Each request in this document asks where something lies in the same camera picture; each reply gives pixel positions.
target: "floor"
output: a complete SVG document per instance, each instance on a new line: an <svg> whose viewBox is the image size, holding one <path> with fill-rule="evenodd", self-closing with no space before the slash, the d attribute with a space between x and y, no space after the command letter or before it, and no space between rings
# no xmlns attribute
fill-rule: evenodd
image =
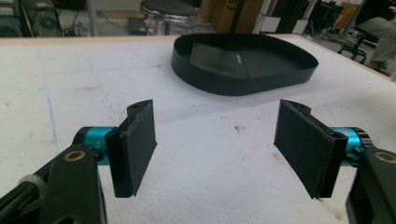
<svg viewBox="0 0 396 224"><path fill-rule="evenodd" d="M87 11L71 11L63 10L59 13L59 19L64 32L67 35L72 36L91 36L90 25L88 20ZM147 25L148 35L153 35L154 33L154 22L152 19L145 19L145 24ZM97 14L97 26L99 36L120 36L120 35L130 35L128 31L128 17L114 18L108 16L105 12L98 12ZM196 22L196 23L173 23L171 24L170 35L186 35L186 34L205 34L205 33L215 33L215 30L210 26L210 23ZM322 32L320 34L303 34L303 36L327 49L337 52L342 45L353 45L357 38L354 34L344 35L333 35L333 32ZM375 46L363 43L361 49L366 52L367 59L364 64L367 65L372 58ZM350 58L351 54L348 52L343 52L343 55ZM396 71L396 64L392 65L389 70L381 71L383 74L390 76Z"/></svg>

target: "white surface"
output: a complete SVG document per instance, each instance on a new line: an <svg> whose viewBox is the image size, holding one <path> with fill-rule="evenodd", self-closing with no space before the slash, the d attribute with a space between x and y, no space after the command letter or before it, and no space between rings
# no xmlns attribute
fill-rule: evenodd
<svg viewBox="0 0 396 224"><path fill-rule="evenodd" d="M307 24L308 24L307 20L297 20L292 33L299 34L299 35L302 34L304 32Z"/></svg>
<svg viewBox="0 0 396 224"><path fill-rule="evenodd" d="M332 198L311 200L273 145L279 100L310 106L328 126L358 126L395 151L396 86L284 38L319 60L314 75L242 97L179 79L173 40L0 40L0 195L68 147L79 128L118 126L127 105L153 99L158 146L137 197L114 198L109 168L100 167L109 223L347 223L355 170L341 168Z"/></svg>
<svg viewBox="0 0 396 224"><path fill-rule="evenodd" d="M277 26L279 25L280 18L278 17L264 17L262 19L261 32L275 32Z"/></svg>

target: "black cable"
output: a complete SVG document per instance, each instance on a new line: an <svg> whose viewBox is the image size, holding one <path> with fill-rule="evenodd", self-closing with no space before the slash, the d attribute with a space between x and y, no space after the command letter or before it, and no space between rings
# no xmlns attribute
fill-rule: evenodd
<svg viewBox="0 0 396 224"><path fill-rule="evenodd" d="M37 170L34 175L40 176L43 181L47 182L51 164L52 161L49 161ZM38 189L34 184L22 182L8 194L0 198L0 223L7 223L10 221L18 212L18 209L24 207L26 203L29 203L32 199L38 199L38 197L36 197L37 195Z"/></svg>
<svg viewBox="0 0 396 224"><path fill-rule="evenodd" d="M115 26L118 26L118 27L120 27L120 28L128 29L128 26L122 26L122 25L116 24L114 21L111 21L111 20L110 20L108 17L106 17L102 12L99 12L99 15L101 15L103 18L105 18L106 21L110 22L111 24L113 24L113 25L115 25Z"/></svg>

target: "metal stool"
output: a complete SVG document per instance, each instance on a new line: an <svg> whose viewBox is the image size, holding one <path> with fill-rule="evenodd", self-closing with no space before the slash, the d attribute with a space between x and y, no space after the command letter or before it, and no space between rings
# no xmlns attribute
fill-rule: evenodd
<svg viewBox="0 0 396 224"><path fill-rule="evenodd" d="M140 11L154 19L154 34L159 35L161 21L165 23L165 35L169 35L170 22L194 22L196 11L193 6L180 0L144 0L140 3Z"/></svg>

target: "chair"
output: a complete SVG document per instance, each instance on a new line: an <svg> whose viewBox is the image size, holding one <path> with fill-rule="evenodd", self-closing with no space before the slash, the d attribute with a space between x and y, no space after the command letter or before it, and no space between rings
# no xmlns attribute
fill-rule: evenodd
<svg viewBox="0 0 396 224"><path fill-rule="evenodd" d="M368 39L371 42L377 42L378 38L376 38L373 35L370 35L369 33L365 32L364 30L360 29L359 26L356 26L354 29L359 32L358 42L356 42L356 44L354 46L349 46L349 45L341 46L341 49L338 50L338 53L342 54L343 51L347 51L352 54L352 57L350 58L352 60L355 60L358 56L361 56L361 57L363 57L363 59L359 63L364 64L364 62L366 61L366 52L359 49L359 47L361 46L361 43L364 41L364 39Z"/></svg>
<svg viewBox="0 0 396 224"><path fill-rule="evenodd" d="M154 34L159 35L161 21L165 24L165 35L169 35L170 22L194 22L196 10L180 0L144 0L140 11L154 19Z"/></svg>

